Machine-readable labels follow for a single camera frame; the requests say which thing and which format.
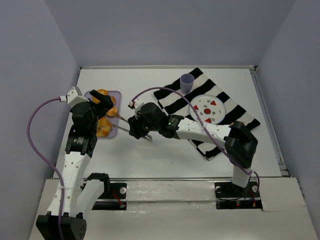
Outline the large orange bread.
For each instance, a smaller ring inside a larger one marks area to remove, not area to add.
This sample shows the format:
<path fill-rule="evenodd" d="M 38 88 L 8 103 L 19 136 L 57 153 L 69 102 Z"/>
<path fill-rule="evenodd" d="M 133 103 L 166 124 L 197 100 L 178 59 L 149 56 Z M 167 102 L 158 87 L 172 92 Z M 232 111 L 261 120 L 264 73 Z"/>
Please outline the large orange bread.
<path fill-rule="evenodd" d="M 96 136 L 97 137 L 107 137 L 111 130 L 112 130 L 112 124 L 108 120 L 107 117 L 102 117 L 97 124 L 97 131 L 96 131 Z"/>

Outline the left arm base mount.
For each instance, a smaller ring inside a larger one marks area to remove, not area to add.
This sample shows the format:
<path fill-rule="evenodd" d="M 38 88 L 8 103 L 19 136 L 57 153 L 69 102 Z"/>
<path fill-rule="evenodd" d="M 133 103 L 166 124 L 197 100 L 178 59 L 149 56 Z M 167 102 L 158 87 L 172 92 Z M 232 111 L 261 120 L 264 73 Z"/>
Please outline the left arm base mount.
<path fill-rule="evenodd" d="M 127 209 L 127 183 L 111 182 L 110 190 L 105 190 L 94 203 L 93 211 L 125 211 Z"/>

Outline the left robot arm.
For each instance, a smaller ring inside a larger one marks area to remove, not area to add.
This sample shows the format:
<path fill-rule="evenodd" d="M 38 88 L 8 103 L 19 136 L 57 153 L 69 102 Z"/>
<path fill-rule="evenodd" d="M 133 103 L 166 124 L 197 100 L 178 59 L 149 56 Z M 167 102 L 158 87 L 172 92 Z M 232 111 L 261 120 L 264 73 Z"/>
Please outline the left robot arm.
<path fill-rule="evenodd" d="M 62 171 L 57 171 L 59 184 L 44 215 L 36 219 L 36 227 L 45 240 L 82 240 L 87 231 L 86 217 L 97 199 L 110 191 L 106 173 L 92 173 L 86 182 L 84 174 L 98 141 L 98 121 L 113 108 L 111 96 L 91 90 L 98 102 L 72 87 L 58 98 L 70 107 L 72 126 L 68 133 Z"/>

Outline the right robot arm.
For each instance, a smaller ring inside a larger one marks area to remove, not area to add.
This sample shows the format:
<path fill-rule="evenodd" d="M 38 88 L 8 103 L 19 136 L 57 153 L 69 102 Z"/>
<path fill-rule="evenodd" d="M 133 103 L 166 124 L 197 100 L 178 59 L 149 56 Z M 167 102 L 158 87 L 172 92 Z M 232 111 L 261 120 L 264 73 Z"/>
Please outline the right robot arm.
<path fill-rule="evenodd" d="M 166 115 L 153 102 L 131 101 L 128 107 L 134 116 L 128 119 L 129 135 L 136 139 L 144 138 L 149 132 L 157 132 L 165 138 L 192 140 L 220 147 L 233 164 L 231 182 L 246 188 L 251 174 L 252 161 L 258 140 L 251 131 L 239 121 L 231 125 L 201 124 L 181 115 Z"/>

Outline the metal food tongs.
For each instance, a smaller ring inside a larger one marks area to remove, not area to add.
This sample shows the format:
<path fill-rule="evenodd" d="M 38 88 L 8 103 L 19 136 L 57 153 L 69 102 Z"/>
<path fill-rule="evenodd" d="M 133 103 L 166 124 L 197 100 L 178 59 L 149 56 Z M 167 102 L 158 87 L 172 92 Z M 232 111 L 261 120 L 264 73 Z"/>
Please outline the metal food tongs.
<path fill-rule="evenodd" d="M 114 138 L 118 134 L 118 130 L 129 133 L 129 123 L 128 121 L 120 116 L 119 114 L 117 116 L 106 116 L 106 119 L 111 123 L 112 128 L 109 133 L 109 135 L 106 137 L 108 139 Z"/>

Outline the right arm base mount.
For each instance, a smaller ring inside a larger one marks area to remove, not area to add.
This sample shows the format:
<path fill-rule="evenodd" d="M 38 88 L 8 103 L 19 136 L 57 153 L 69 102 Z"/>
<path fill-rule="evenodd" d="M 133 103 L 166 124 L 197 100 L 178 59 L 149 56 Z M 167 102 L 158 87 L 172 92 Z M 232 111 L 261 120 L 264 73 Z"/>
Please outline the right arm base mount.
<path fill-rule="evenodd" d="M 214 196 L 218 210 L 263 209 L 258 184 L 250 181 L 246 188 L 241 188 L 229 181 L 215 183 Z"/>

